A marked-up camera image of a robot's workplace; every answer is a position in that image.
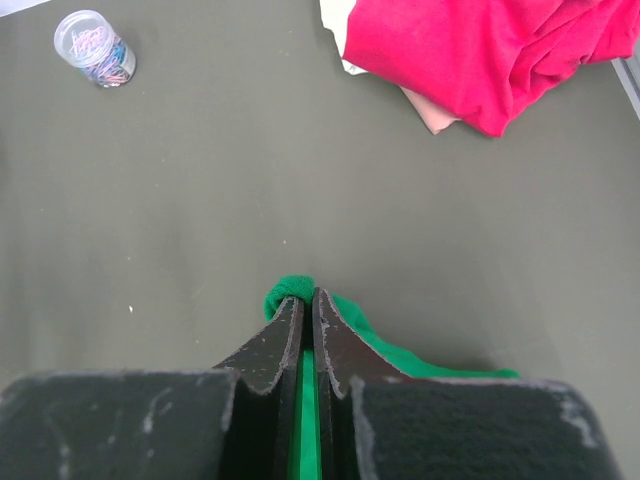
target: plastic jar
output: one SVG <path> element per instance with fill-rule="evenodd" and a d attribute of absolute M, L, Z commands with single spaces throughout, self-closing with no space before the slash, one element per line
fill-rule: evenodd
<path fill-rule="evenodd" d="M 119 87 L 133 77 L 136 56 L 102 15 L 80 10 L 66 17 L 53 44 L 69 65 L 101 87 Z"/>

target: folded clothing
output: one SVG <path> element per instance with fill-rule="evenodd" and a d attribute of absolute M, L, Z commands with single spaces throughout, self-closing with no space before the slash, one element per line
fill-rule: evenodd
<path fill-rule="evenodd" d="M 640 0 L 357 0 L 341 56 L 500 136 L 579 65 L 631 56 L 639 31 Z"/>
<path fill-rule="evenodd" d="M 347 42 L 347 22 L 349 14 L 355 5 L 356 0 L 320 0 L 322 24 L 325 28 L 333 32 L 340 57 L 344 55 L 344 47 Z M 344 59 L 342 60 L 342 66 L 345 72 L 351 75 L 368 73 L 366 70 Z M 434 135 L 447 128 L 456 120 L 459 120 L 423 95 L 412 92 L 407 88 L 402 88 L 402 91 L 416 109 L 427 128 Z"/>

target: gray table surface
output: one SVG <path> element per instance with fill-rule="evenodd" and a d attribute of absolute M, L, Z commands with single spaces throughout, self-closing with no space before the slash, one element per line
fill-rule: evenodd
<path fill-rule="evenodd" d="M 94 8 L 135 49 L 100 90 L 56 55 Z M 566 380 L 640 470 L 640 124 L 608 64 L 499 140 L 431 136 L 341 71 L 317 0 L 54 0 L 0 19 L 0 384 L 206 367 L 280 275 L 449 367 Z"/>

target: green fabric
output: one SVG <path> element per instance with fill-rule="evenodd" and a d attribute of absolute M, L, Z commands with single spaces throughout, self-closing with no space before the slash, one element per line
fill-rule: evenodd
<path fill-rule="evenodd" d="M 264 300 L 264 315 L 267 321 L 273 318 L 285 297 L 298 297 L 305 305 L 311 306 L 314 289 L 315 284 L 311 277 L 291 275 L 281 278 Z M 451 370 L 423 362 L 408 350 L 391 345 L 378 337 L 357 304 L 337 295 L 333 295 L 333 300 L 345 322 L 393 366 L 408 375 L 421 378 L 519 378 L 520 376 L 516 371 L 510 369 L 494 372 L 474 372 Z M 313 352 L 307 350 L 302 356 L 302 382 L 298 383 L 298 398 L 301 399 L 301 408 L 296 419 L 296 432 L 294 433 L 294 439 L 300 439 L 298 444 L 294 445 L 294 448 L 299 450 L 296 450 L 296 454 L 293 456 L 296 462 L 299 461 L 299 464 L 298 468 L 296 468 L 296 465 L 292 465 L 294 478 L 301 480 L 319 480 L 321 477 L 316 387 Z"/>

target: scratched black surface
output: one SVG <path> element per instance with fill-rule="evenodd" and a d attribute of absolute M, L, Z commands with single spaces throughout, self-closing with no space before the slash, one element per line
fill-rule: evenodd
<path fill-rule="evenodd" d="M 323 479 L 356 478 L 350 380 L 356 375 L 398 380 L 408 377 L 346 324 L 328 291 L 316 289 L 312 314 Z"/>
<path fill-rule="evenodd" d="M 598 421 L 555 382 L 352 382 L 360 476 L 614 480 Z"/>
<path fill-rule="evenodd" d="M 220 478 L 288 478 L 303 328 L 304 303 L 287 297 L 265 328 L 217 365 L 241 378 Z"/>
<path fill-rule="evenodd" d="M 0 478 L 213 479 L 231 371 L 41 374 L 0 403 Z"/>

